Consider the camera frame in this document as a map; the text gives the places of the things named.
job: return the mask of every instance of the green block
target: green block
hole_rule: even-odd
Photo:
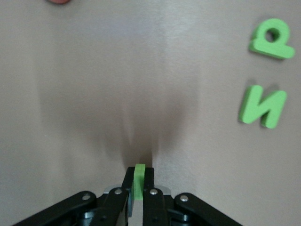
[[[239,119],[250,124],[261,117],[262,126],[273,129],[277,126],[287,94],[285,91],[277,90],[261,99],[262,93],[263,88],[258,85],[247,89]]]
[[[134,200],[143,200],[145,164],[136,164],[134,170]]]
[[[271,42],[266,39],[268,32],[273,37]],[[249,49],[278,59],[292,58],[295,50],[286,45],[289,38],[290,29],[288,25],[283,20],[272,18],[262,22],[254,30]]]

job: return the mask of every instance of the screw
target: screw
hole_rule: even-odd
[[[158,194],[158,191],[156,189],[151,189],[150,194],[152,195]]]
[[[185,195],[181,195],[180,200],[181,200],[182,202],[187,202],[187,201],[188,201],[188,197],[185,196]]]
[[[121,194],[122,193],[122,190],[120,188],[117,188],[114,192],[115,194]]]
[[[84,196],[81,198],[82,200],[88,200],[91,196],[89,194],[84,194]]]

